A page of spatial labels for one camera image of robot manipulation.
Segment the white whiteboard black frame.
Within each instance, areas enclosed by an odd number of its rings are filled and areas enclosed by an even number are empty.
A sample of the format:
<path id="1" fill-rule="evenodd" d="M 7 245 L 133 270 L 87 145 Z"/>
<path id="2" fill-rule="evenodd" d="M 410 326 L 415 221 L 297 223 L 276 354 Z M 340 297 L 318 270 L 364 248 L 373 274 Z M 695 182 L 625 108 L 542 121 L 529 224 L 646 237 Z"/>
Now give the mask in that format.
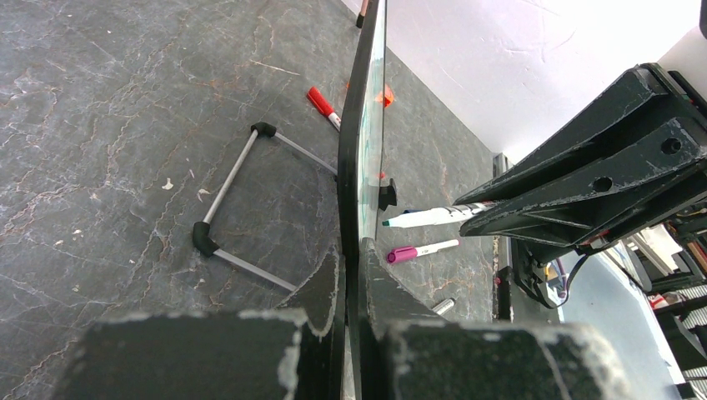
<path id="1" fill-rule="evenodd" d="M 384 107 L 374 100 L 384 87 L 386 53 L 387 4 L 369 1 L 359 44 L 349 79 L 338 141 L 338 166 L 334 169 L 337 182 L 338 224 L 340 228 L 341 262 L 345 266 L 345 348 L 343 385 L 347 373 L 353 376 L 353 394 L 360 396 L 359 334 L 358 334 L 358 269 L 359 245 L 364 238 L 376 237 L 378 213 L 395 204 L 393 187 L 380 185 L 384 146 Z M 206 257 L 218 257 L 250 271 L 269 282 L 287 289 L 289 295 L 299 286 L 284 281 L 269 272 L 223 251 L 209 236 L 215 209 L 193 225 L 193 245 Z M 271 311 L 247 310 L 240 319 L 254 327 L 256 338 L 264 338 L 264 325 L 291 317 L 297 324 L 293 343 L 285 350 L 278 369 L 285 396 L 294 397 L 298 386 L 299 345 L 302 327 L 308 321 L 306 312 L 298 308 Z"/>

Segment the green whiteboard marker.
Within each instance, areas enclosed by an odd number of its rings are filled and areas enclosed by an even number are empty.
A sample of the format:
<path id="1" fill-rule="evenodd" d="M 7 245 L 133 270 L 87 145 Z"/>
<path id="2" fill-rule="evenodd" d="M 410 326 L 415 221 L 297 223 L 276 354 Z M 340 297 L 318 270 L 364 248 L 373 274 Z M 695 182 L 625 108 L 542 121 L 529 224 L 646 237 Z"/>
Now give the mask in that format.
<path id="1" fill-rule="evenodd" d="M 383 221 L 382 225 L 389 228 L 417 228 L 462 223 L 496 205 L 496 202 L 474 202 L 463 205 L 436 207 L 417 212 L 406 212 Z"/>

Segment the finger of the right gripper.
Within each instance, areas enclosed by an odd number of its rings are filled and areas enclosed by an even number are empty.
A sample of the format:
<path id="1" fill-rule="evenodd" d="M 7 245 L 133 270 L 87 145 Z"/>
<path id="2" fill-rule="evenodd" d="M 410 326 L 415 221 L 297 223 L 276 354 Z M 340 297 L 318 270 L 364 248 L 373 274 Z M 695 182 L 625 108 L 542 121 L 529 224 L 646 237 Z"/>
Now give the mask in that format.
<path id="1" fill-rule="evenodd" d="M 527 157 L 455 203 L 516 198 L 617 153 L 676 117 L 704 126 L 706 96 L 680 72 L 657 63 L 632 67 Z"/>
<path id="2" fill-rule="evenodd" d="M 706 162 L 677 167 L 621 167 L 604 160 L 480 213 L 464 237 L 500 235 L 553 248 L 611 243 L 706 196 Z"/>

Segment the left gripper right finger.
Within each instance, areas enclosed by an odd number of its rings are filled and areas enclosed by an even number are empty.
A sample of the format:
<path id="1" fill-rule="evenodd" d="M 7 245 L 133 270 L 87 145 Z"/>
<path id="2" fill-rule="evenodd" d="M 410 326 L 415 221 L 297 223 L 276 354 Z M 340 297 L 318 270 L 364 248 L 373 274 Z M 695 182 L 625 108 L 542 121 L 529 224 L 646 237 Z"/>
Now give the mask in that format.
<path id="1" fill-rule="evenodd" d="M 442 318 L 422 304 L 385 268 L 372 238 L 359 245 L 358 356 L 361 399 L 384 395 L 385 372 L 381 343 L 394 320 L 438 322 Z"/>

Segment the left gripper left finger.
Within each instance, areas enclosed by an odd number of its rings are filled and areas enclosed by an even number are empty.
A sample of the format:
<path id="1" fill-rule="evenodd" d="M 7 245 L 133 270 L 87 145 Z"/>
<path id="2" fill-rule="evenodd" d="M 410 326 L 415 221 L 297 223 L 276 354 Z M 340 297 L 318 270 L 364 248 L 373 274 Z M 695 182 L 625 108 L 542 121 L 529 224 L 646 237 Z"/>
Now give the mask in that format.
<path id="1" fill-rule="evenodd" d="M 345 348 L 345 266 L 337 245 L 280 308 L 298 308 L 308 321 L 302 327 L 296 399 L 340 399 Z"/>

